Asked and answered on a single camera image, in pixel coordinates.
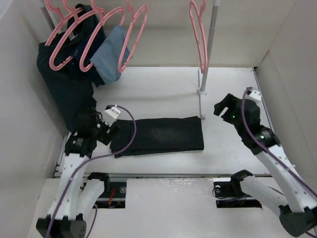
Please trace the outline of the black trousers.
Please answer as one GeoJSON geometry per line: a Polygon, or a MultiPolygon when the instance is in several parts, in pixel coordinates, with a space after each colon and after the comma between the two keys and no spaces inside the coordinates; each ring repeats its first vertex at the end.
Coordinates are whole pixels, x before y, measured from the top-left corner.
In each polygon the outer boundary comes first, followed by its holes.
{"type": "Polygon", "coordinates": [[[116,158],[204,150],[202,122],[197,116],[139,119],[136,129],[131,145],[116,158]]]}

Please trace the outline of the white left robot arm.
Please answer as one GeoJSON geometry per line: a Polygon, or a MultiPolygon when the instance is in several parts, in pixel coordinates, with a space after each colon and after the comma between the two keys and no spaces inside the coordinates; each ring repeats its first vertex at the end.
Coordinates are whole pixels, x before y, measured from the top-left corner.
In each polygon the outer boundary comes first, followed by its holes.
{"type": "Polygon", "coordinates": [[[110,193],[108,174],[93,172],[83,181],[97,142],[108,145],[118,127],[114,122],[120,110],[107,106],[103,113],[91,110],[81,115],[75,132],[69,136],[64,149],[64,164],[58,191],[44,218],[39,218],[36,229],[44,238],[87,238],[87,218],[92,209],[97,209],[99,196],[110,193]]]}

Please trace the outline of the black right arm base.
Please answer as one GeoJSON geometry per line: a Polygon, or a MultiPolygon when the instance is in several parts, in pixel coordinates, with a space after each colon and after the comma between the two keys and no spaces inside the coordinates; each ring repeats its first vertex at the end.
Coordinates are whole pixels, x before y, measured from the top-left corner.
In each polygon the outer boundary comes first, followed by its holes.
{"type": "Polygon", "coordinates": [[[245,194],[240,182],[253,174],[247,170],[241,170],[230,178],[217,178],[213,182],[212,194],[216,198],[217,208],[262,208],[262,204],[245,194]]]}

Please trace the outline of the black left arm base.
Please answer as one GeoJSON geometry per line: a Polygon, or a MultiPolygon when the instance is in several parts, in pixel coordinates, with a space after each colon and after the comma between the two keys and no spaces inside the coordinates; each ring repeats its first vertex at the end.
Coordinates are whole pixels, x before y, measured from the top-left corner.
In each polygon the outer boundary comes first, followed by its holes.
{"type": "Polygon", "coordinates": [[[93,172],[83,182],[82,189],[86,187],[87,181],[98,179],[104,182],[104,192],[99,196],[96,205],[101,209],[124,209],[126,205],[127,181],[116,178],[111,179],[109,174],[93,172]]]}

